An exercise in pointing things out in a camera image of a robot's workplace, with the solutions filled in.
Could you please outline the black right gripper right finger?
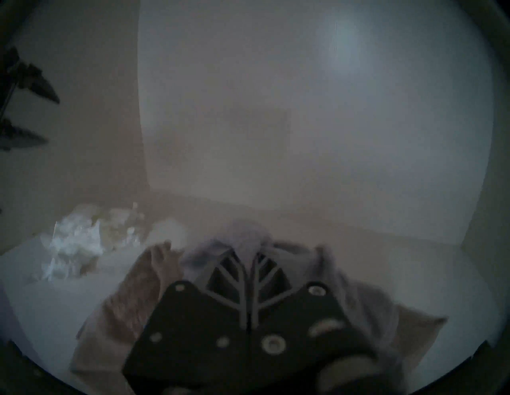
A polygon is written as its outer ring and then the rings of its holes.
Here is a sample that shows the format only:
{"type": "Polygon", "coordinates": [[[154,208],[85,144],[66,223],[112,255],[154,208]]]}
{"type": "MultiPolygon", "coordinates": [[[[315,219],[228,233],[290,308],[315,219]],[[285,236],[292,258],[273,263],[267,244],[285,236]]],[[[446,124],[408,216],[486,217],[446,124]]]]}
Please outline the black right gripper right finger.
{"type": "Polygon", "coordinates": [[[250,307],[250,394],[324,394],[332,368],[360,356],[360,332],[320,275],[298,274],[290,256],[257,254],[250,307]]]}

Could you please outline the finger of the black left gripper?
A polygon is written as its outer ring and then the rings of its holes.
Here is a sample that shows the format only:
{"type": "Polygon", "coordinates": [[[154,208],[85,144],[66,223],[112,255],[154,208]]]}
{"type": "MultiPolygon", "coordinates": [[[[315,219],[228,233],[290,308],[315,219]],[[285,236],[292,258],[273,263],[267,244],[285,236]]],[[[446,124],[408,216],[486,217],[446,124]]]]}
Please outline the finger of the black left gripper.
{"type": "Polygon", "coordinates": [[[7,50],[7,80],[16,88],[27,89],[36,96],[60,104],[60,98],[43,76],[42,70],[22,61],[15,47],[7,50]]]}
{"type": "Polygon", "coordinates": [[[1,151],[44,146],[48,140],[29,129],[14,126],[10,120],[1,120],[1,151]]]}

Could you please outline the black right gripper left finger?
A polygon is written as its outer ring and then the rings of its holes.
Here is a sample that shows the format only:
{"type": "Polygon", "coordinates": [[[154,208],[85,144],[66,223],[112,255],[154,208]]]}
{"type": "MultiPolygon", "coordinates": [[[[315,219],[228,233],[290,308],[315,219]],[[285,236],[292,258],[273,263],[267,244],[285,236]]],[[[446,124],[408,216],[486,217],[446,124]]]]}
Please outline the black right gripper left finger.
{"type": "Polygon", "coordinates": [[[166,289],[122,373],[135,394],[251,394],[251,284],[240,256],[166,289]]]}

